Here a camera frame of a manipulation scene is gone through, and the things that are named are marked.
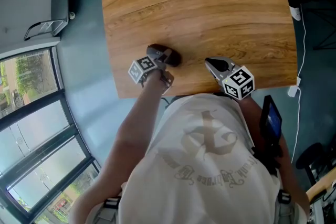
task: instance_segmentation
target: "gray floor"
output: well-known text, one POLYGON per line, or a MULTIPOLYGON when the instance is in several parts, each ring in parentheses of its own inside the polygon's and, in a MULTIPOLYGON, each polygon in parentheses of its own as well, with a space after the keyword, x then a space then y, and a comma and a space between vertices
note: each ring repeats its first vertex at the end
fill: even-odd
MULTIPOLYGON (((336 129, 336 80, 333 79, 336 51, 312 50, 312 46, 325 37, 331 28, 305 12, 308 6, 328 4, 310 3, 303 6, 307 54, 301 73, 301 116, 296 157, 312 143, 328 145, 336 129)), ((75 12, 76 19, 61 35, 59 61, 71 111, 90 151, 102 164, 120 123, 135 99, 118 99, 106 46, 101 0, 75 0, 75 12)), ((294 22, 294 25, 298 61, 301 64, 303 26, 302 22, 294 22)), ((292 152, 297 131, 298 95, 290 98, 287 90, 261 89, 254 92, 253 97, 262 105, 264 96, 272 95, 282 115, 283 134, 292 152)), ((162 101, 159 118, 164 107, 162 101)), ((308 187, 304 173, 298 174, 302 184, 308 187)))

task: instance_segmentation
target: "wood grain surface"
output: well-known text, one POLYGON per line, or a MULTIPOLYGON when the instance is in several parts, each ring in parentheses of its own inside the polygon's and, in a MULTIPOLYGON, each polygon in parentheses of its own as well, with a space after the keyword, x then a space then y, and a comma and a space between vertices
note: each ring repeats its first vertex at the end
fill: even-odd
POLYGON ((296 84, 295 33, 287 0, 102 0, 112 71, 120 98, 141 86, 128 75, 134 59, 157 43, 182 55, 168 68, 167 95, 217 92, 204 65, 211 56, 232 58, 255 76, 257 88, 296 84))

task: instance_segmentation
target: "parked car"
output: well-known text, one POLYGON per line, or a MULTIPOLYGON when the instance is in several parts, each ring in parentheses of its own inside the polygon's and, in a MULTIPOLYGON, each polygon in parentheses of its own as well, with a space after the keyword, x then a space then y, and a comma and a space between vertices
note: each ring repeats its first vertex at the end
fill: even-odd
POLYGON ((12 104, 14 110, 19 109, 25 105, 22 96, 16 89, 12 91, 12 104))

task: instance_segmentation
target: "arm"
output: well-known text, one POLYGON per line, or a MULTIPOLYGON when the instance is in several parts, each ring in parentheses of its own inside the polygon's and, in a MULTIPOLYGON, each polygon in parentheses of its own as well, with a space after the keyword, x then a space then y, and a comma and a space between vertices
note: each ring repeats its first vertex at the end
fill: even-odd
POLYGON ((116 197, 133 169, 145 156, 154 131, 161 94, 165 87, 161 73, 151 73, 144 90, 118 129, 116 140, 95 183, 71 209, 71 224, 83 224, 91 209, 107 198, 116 197))
MULTIPOLYGON (((242 110, 246 124, 250 131, 252 140, 255 147, 263 152, 265 149, 265 140, 260 134, 259 121, 261 117, 261 108, 251 98, 247 97, 241 101, 238 101, 240 109, 242 110)), ((279 172, 282 180, 284 190, 290 194, 292 201, 299 204, 303 210, 309 215, 309 201, 307 194, 300 187, 299 182, 295 176, 293 167, 290 162, 289 152, 287 149, 286 141, 282 135, 279 141, 279 145, 282 149, 283 156, 278 157, 276 161, 281 165, 279 172)))

